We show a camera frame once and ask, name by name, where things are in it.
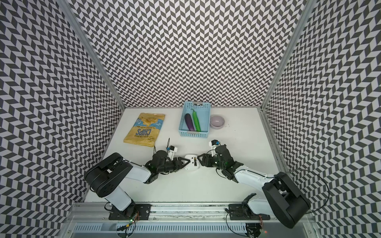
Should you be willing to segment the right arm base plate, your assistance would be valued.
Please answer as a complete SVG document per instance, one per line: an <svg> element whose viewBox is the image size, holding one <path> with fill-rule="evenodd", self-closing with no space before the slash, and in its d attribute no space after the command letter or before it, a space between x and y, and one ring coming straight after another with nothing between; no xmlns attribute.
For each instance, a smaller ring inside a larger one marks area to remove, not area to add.
<svg viewBox="0 0 381 238"><path fill-rule="evenodd" d="M260 221L270 220L270 216L266 214L255 214L247 205L242 204L229 204L228 214L230 220L233 221Z"/></svg>

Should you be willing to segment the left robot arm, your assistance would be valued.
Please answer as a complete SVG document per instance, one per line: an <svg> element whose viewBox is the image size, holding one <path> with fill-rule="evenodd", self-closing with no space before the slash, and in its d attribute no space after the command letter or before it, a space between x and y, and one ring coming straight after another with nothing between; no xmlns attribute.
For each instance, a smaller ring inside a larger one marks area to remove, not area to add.
<svg viewBox="0 0 381 238"><path fill-rule="evenodd" d="M135 202L121 187L125 179L144 184L154 182L160 174L175 173L191 163L190 159L174 157L175 150L159 150L145 165L126 160L119 153L113 153L84 173L90 190L112 204L112 213L132 217Z"/></svg>

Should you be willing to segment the white alarm clock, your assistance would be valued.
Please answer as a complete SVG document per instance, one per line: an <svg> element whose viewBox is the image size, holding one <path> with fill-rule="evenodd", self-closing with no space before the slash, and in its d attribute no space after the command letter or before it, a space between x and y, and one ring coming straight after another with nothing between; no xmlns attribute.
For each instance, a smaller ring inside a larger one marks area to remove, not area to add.
<svg viewBox="0 0 381 238"><path fill-rule="evenodd" d="M187 154L185 156L185 159L188 159L190 162L185 165L184 169L188 171L195 171L199 169L199 162L197 159L197 155L194 154Z"/></svg>

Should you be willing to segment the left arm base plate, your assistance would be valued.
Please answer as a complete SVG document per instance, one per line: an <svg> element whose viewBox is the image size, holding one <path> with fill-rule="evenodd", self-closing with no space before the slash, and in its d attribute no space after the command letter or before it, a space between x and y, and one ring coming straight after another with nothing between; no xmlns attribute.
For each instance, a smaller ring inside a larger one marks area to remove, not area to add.
<svg viewBox="0 0 381 238"><path fill-rule="evenodd" d="M109 220L127 221L133 219L136 222L146 221L149 219L151 207L152 205L147 203L132 203L124 211L120 211L113 205L109 214Z"/></svg>

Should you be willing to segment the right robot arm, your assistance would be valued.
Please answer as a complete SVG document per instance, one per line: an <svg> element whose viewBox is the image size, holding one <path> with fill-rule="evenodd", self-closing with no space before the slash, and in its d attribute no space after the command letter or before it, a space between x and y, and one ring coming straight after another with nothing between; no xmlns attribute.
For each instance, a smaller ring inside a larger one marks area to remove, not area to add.
<svg viewBox="0 0 381 238"><path fill-rule="evenodd" d="M260 215L274 216L287 228L294 228L311 208L311 202L284 172L275 175L255 171L235 161L226 145L218 145L211 153L197 157L204 167L215 167L235 183L257 191L248 195L238 208L230 208L231 218L253 220Z"/></svg>

